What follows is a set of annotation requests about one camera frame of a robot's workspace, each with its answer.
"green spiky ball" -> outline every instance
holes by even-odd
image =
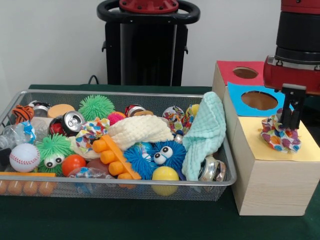
[[[110,113],[115,111],[114,104],[102,95],[90,95],[80,102],[78,110],[86,121],[94,121],[97,117],[105,119]]]
[[[53,136],[48,136],[43,139],[42,142],[36,144],[40,152],[40,164],[38,171],[41,173],[56,173],[57,175],[62,174],[62,164],[58,164],[53,168],[48,168],[45,165],[45,159],[49,158],[53,154],[62,154],[65,157],[74,154],[70,149],[71,143],[67,137],[56,133]]]

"hole in box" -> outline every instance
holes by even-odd
[[[258,76],[258,72],[252,68],[239,66],[233,69],[234,75],[242,79],[254,79]]]
[[[245,92],[241,95],[241,100],[251,108],[264,111],[278,106],[278,101],[274,96],[262,91]]]

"metal mesh bin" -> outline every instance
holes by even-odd
[[[202,95],[190,94],[156,94],[156,93],[126,93],[126,92],[92,92],[92,91],[61,91],[61,90],[26,90],[17,93],[0,116],[0,133],[8,124],[15,123],[12,109],[20,104],[27,105],[31,101],[57,104],[69,104],[76,110],[82,99],[89,95],[104,95],[115,105],[115,110],[122,112],[130,104],[140,104],[155,115],[161,116],[163,111],[173,105],[187,109],[190,104],[199,104]],[[14,181],[24,184],[26,181],[40,182],[38,186],[49,183],[53,185],[53,192],[38,189],[35,196],[67,197],[67,198],[111,198],[111,199],[161,199],[161,200],[204,200],[217,201],[227,186],[232,185],[236,179],[236,169],[231,155],[227,138],[224,139],[215,157],[227,166],[226,179],[222,182],[202,181],[153,181],[153,180],[120,180],[120,179],[92,179],[67,177],[25,177],[0,175],[0,180],[7,183]],[[155,189],[171,191],[169,196],[158,195]],[[3,195],[11,195],[8,190]]]

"baseball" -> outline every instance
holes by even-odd
[[[37,147],[30,143],[16,146],[10,154],[10,164],[17,172],[31,172],[39,163],[40,153]]]

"red stitching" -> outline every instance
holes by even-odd
[[[30,165],[30,164],[34,164],[40,157],[40,153],[38,150],[36,150],[36,157],[30,161],[23,161],[20,158],[14,156],[12,153],[10,153],[10,159],[13,159],[14,161],[16,161],[17,163],[21,164],[21,165]]]

